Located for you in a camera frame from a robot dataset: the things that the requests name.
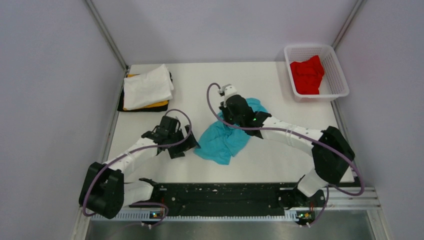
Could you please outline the turquoise t-shirt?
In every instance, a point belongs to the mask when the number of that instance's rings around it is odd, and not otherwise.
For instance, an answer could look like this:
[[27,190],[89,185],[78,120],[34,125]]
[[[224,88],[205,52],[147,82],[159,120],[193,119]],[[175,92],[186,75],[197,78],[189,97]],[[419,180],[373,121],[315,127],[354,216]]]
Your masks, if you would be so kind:
[[231,159],[248,144],[250,138],[243,130],[216,121],[200,136],[200,147],[194,150],[194,154],[219,165],[229,165]]

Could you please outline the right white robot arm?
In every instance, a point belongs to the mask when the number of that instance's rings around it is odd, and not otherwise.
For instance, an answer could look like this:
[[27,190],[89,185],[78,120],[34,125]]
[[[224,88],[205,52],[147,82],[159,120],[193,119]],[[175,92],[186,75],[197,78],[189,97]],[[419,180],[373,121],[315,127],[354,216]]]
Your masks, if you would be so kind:
[[313,159],[313,168],[297,183],[293,200],[307,206],[321,188],[340,183],[355,153],[340,130],[329,126],[324,130],[289,124],[264,111],[254,111],[239,94],[220,103],[226,123],[241,127],[252,137],[271,140],[296,148]]

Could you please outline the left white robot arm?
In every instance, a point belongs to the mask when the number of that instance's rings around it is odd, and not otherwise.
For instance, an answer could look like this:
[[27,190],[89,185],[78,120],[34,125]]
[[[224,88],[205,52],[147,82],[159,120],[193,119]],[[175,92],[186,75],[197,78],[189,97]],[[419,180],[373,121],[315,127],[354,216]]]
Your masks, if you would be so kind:
[[199,144],[192,133],[191,121],[182,126],[179,119],[164,115],[158,125],[143,133],[120,155],[104,163],[94,162],[88,167],[78,199],[83,214],[87,217],[98,214],[112,219],[123,207],[138,202],[149,207],[156,206],[161,194],[155,190],[153,181],[127,183],[126,177],[163,152],[175,159],[197,147]]

